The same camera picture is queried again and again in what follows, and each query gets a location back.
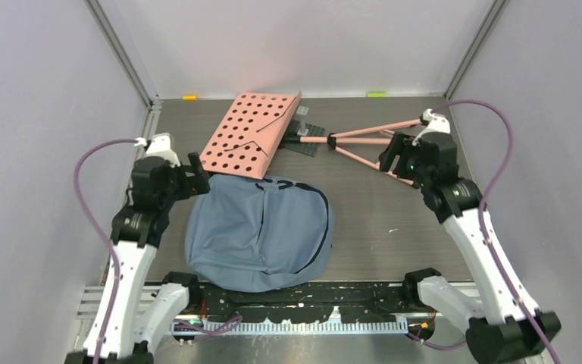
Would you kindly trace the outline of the blue fabric backpack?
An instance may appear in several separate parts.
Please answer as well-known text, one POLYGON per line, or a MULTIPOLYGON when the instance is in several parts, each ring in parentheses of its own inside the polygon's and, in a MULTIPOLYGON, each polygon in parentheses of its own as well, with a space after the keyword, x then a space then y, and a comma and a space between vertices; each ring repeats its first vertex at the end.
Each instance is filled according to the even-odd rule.
POLYGON ((216 174, 196 199, 185 234, 186 264, 225 290, 263 293, 325 271, 336 214, 317 187, 287 177, 216 174))

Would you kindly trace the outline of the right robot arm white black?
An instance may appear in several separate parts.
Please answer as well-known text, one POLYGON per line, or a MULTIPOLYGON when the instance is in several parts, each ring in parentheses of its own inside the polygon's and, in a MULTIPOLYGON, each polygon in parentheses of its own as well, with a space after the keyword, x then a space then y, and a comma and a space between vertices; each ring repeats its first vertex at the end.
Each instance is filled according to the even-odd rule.
POLYGON ((465 335, 478 363, 508 363, 549 349, 562 328, 552 311, 529 297, 493 231, 476 183, 460 177, 457 145, 444 132, 395 133, 379 157, 380 170, 411 180, 426 207, 454 240, 474 279, 480 300, 453 287, 438 271, 405 275, 402 301, 412 311, 426 306, 465 335))

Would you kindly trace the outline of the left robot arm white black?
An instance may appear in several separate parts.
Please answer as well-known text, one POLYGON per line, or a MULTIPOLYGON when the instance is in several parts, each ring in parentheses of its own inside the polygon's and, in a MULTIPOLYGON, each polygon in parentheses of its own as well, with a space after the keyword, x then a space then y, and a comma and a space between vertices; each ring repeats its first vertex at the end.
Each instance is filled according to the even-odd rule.
POLYGON ((115 215, 107 239, 113 255, 98 312, 82 348, 67 354, 67 363, 152 363, 176 316, 201 307, 197 276, 171 271, 145 311, 139 310, 174 203, 210 190, 199 154, 191 152, 188 159, 188 165, 176 165, 173 157, 152 153, 135 163, 133 202, 115 215))

